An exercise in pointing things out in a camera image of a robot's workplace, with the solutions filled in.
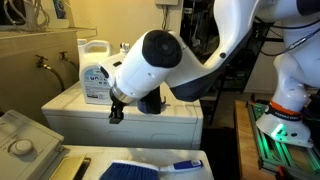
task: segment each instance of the appliance lid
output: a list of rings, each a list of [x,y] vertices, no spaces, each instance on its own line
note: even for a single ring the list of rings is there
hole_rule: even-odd
[[[148,121],[148,122],[172,122],[172,123],[196,123],[203,118],[200,102],[183,102],[177,100],[169,87],[163,83],[160,86],[161,99],[166,99],[162,112],[158,115],[144,114],[136,106],[136,102],[123,109],[124,120]],[[80,82],[65,90],[63,93],[42,106],[42,112],[46,116],[68,116],[83,118],[108,119],[110,105],[98,105],[85,103]]]

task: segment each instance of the machine knob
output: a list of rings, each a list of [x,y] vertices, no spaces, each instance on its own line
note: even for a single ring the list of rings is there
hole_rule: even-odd
[[[32,142],[27,139],[22,139],[14,142],[11,145],[10,151],[15,155],[25,155],[32,149]]]

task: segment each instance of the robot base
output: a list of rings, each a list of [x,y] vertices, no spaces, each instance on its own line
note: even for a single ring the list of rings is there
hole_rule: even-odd
[[[302,121],[286,121],[264,113],[256,121],[256,125],[274,141],[307,148],[313,147],[311,132]]]
[[[264,104],[247,104],[249,119],[253,130],[259,156],[259,169],[271,174],[278,172],[278,166],[285,166],[294,179],[318,180],[320,175],[320,151],[312,148],[291,145],[283,141],[275,141],[256,126],[262,117]]]

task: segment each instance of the brush handle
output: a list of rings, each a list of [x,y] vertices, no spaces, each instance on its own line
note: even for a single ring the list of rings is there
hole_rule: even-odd
[[[195,169],[200,169],[203,167],[203,163],[201,160],[190,160],[190,161],[182,161],[178,163],[174,163],[170,166],[161,167],[161,172],[185,172],[191,171]]]

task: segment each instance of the white wall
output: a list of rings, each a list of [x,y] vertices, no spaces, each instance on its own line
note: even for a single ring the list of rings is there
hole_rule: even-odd
[[[282,35],[281,30],[272,29],[279,35]],[[269,31],[268,37],[280,38],[273,32]],[[268,54],[279,53],[284,49],[284,44],[279,42],[265,42],[262,51]],[[245,92],[253,93],[271,93],[273,94],[277,88],[277,72],[273,66],[276,57],[265,56],[259,54],[255,66],[252,70],[250,78],[247,82]]]
[[[97,26],[98,39],[109,41],[114,53],[119,51],[121,42],[134,42],[146,31],[161,29],[162,7],[153,0],[69,0],[76,27]],[[169,7],[168,29],[180,32],[183,0],[177,6]],[[93,31],[79,33],[79,38],[93,35]]]
[[[48,59],[45,63],[60,74],[68,88],[79,78],[71,63],[59,59],[62,51],[78,64],[75,32],[0,38],[0,112],[14,109],[47,126],[41,107],[60,94],[61,88],[52,72],[36,67],[36,55]]]

